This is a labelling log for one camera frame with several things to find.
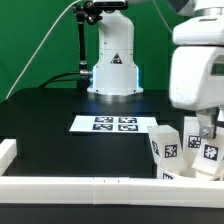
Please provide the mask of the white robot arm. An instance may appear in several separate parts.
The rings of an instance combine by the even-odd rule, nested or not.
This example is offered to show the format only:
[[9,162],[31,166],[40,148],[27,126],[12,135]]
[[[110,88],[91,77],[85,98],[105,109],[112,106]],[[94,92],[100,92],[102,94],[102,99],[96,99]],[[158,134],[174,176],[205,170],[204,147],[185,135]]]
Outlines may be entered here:
[[[88,90],[101,96],[142,91],[133,61],[134,26],[122,14],[137,0],[90,0],[99,23],[99,59]],[[189,19],[173,29],[169,98],[174,107],[194,111],[199,135],[213,139],[224,108],[224,0],[166,0]]]

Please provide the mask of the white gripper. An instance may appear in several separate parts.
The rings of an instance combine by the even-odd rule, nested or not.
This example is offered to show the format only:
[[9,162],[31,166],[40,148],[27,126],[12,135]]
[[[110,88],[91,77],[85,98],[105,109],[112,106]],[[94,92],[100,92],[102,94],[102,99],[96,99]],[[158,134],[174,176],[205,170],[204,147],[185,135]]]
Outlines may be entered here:
[[170,70],[172,105],[197,111],[200,137],[214,139],[216,109],[212,107],[224,105],[224,16],[194,17],[177,25],[173,42],[178,48]]

